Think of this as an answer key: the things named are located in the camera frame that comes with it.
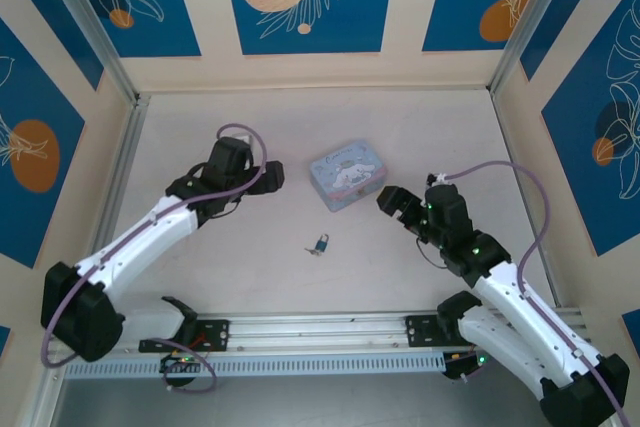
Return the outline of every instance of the enclosure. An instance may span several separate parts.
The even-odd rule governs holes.
[[[407,316],[469,289],[379,192],[324,205],[310,164],[357,185],[371,174],[351,180],[329,154],[360,139],[385,185],[419,197],[429,173],[490,160],[540,179],[550,224],[527,281],[625,360],[640,423],[640,0],[0,0],[0,20],[2,425],[549,425],[495,359],[451,380],[460,346],[412,346]],[[48,270],[127,231],[229,123],[282,162],[282,188],[180,240],[123,297],[226,322],[206,357],[216,390],[165,390],[139,338],[46,369]],[[455,184],[518,263],[545,225],[536,185],[506,166]]]

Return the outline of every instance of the purple cable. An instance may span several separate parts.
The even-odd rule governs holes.
[[[520,293],[526,299],[526,301],[529,303],[529,305],[531,305],[533,310],[535,310],[536,313],[538,313],[538,315],[540,315],[540,317],[542,317],[544,319],[544,321],[547,324],[549,324],[549,326],[553,329],[553,331],[556,334],[558,334],[558,336],[564,341],[564,343],[573,352],[575,352],[575,351],[578,350],[578,346],[571,340],[571,337],[569,337],[567,334],[565,334],[564,331],[553,321],[553,319],[551,317],[549,317],[547,315],[547,313],[532,298],[530,298],[529,296],[525,295],[525,291],[526,291],[526,287],[524,285],[524,267],[525,267],[525,264],[526,264],[527,260],[529,260],[529,257],[531,257],[531,254],[533,254],[533,252],[542,243],[542,239],[545,236],[545,234],[547,233],[547,231],[549,230],[549,223],[551,222],[551,203],[549,202],[549,196],[547,195],[547,192],[546,192],[544,186],[542,185],[542,182],[540,182],[540,179],[538,179],[538,177],[533,172],[531,172],[529,169],[523,167],[522,165],[519,165],[519,164],[516,164],[516,163],[513,163],[513,162],[508,162],[506,160],[491,160],[489,162],[484,162],[482,164],[476,165],[475,167],[471,167],[470,169],[464,170],[464,171],[459,172],[457,174],[446,175],[445,179],[446,180],[459,179],[460,177],[464,177],[465,175],[471,174],[471,173],[475,172],[476,170],[480,170],[480,169],[483,169],[485,167],[490,167],[490,166],[494,166],[494,165],[502,165],[502,166],[506,166],[506,167],[511,167],[514,170],[518,170],[518,171],[522,172],[523,174],[526,174],[533,181],[533,183],[536,185],[536,187],[540,191],[540,194],[542,195],[542,200],[544,202],[544,223],[542,224],[542,229],[540,229],[540,232],[538,233],[538,235],[536,235],[536,237],[535,237],[535,239],[533,241],[533,244],[531,244],[531,247],[529,247],[529,249],[527,249],[527,251],[524,253],[524,255],[522,256],[522,260],[520,261],[520,264],[518,265],[518,270],[517,270],[518,289],[520,289]],[[600,387],[602,387],[602,390],[604,391],[604,393],[606,394],[607,398],[609,399],[609,402],[611,402],[611,405],[613,405],[613,407],[615,408],[616,413],[618,414],[618,417],[620,417],[620,422],[622,423],[622,426],[623,427],[631,427],[631,423],[629,421],[629,418],[627,417],[627,415],[625,414],[622,406],[618,402],[618,399],[616,399],[615,395],[613,394],[613,392],[609,388],[609,385],[607,385],[607,383],[602,378],[600,373],[596,370],[594,365],[589,361],[589,359],[587,359],[584,356],[584,354],[581,355],[579,357],[579,359],[587,367],[587,369],[589,369],[589,372],[591,372],[591,374],[596,379],[598,384],[600,384]]]
[[[165,340],[165,339],[149,339],[149,340],[151,340],[151,342],[158,342],[159,344],[168,345],[169,347],[173,347],[174,349],[179,349],[183,352],[187,352],[188,354],[193,355],[196,359],[198,359],[198,362],[200,362],[211,373],[212,382],[211,382],[211,385],[206,389],[182,389],[182,388],[173,387],[172,385],[169,384],[167,375],[169,374],[169,371],[173,369],[174,366],[180,365],[179,362],[176,362],[175,364],[172,364],[167,369],[165,369],[164,374],[162,374],[162,381],[165,383],[165,385],[169,390],[180,392],[182,394],[206,394],[208,392],[213,392],[214,390],[216,390],[216,384],[218,383],[218,377],[216,376],[216,371],[213,369],[213,366],[209,362],[207,362],[207,359],[205,359],[203,356],[201,356],[194,350],[191,350],[189,347],[180,345],[177,342],[174,342],[172,340]]]
[[[174,210],[184,207],[185,205],[193,204],[195,202],[203,202],[206,200],[214,200],[214,199],[220,199],[223,197],[230,197],[232,195],[236,195],[241,192],[244,192],[245,190],[249,189],[253,184],[255,184],[258,181],[258,179],[260,179],[260,177],[262,176],[262,173],[264,172],[265,166],[267,165],[267,146],[265,145],[264,140],[262,140],[262,137],[260,137],[260,135],[252,128],[247,127],[246,125],[243,125],[243,124],[235,124],[235,123],[226,124],[220,127],[218,129],[218,132],[216,133],[216,138],[219,139],[222,135],[222,132],[232,128],[246,130],[251,135],[253,135],[256,141],[258,142],[258,144],[260,144],[260,149],[262,150],[262,162],[260,164],[260,168],[258,169],[258,172],[256,173],[256,175],[249,182],[247,182],[244,185],[241,185],[240,187],[236,187],[235,189],[231,189],[226,192],[216,192],[214,194],[206,194],[206,195],[200,195],[197,197],[192,197],[191,199],[183,200],[182,202],[178,202],[177,204],[167,207],[162,212],[157,214],[156,221],[170,214]],[[91,269],[87,271],[86,274],[80,277],[78,282],[75,283],[75,285],[69,290],[69,293],[67,293],[64,299],[62,299],[62,301],[60,302],[60,305],[58,305],[58,308],[56,309],[53,316],[51,317],[51,320],[49,321],[47,328],[45,329],[44,338],[42,339],[42,346],[40,347],[40,360],[42,361],[43,365],[46,368],[57,369],[71,362],[73,359],[75,359],[78,356],[77,354],[72,354],[71,356],[61,360],[60,362],[51,362],[49,360],[49,343],[51,342],[51,338],[53,337],[53,330],[55,329],[56,325],[58,325],[58,322],[60,321],[60,317],[62,317],[62,313],[69,306],[73,297],[78,293],[78,291],[82,288],[82,286],[87,283],[89,278],[93,274],[95,274],[101,266],[104,265],[105,262],[109,261],[115,254],[120,252],[129,242],[131,242],[135,237],[137,237],[141,232],[143,232],[147,227],[151,225],[153,225],[153,222],[151,220],[147,220],[146,222],[142,223],[138,228],[133,230],[124,239],[118,242],[118,244],[116,244],[111,250],[109,250],[100,258],[100,262],[98,265],[94,265],[93,267],[91,267]],[[178,345],[177,348],[184,350],[185,352],[193,353],[192,351],[188,350],[188,347],[181,346],[179,344],[176,344],[176,345]]]

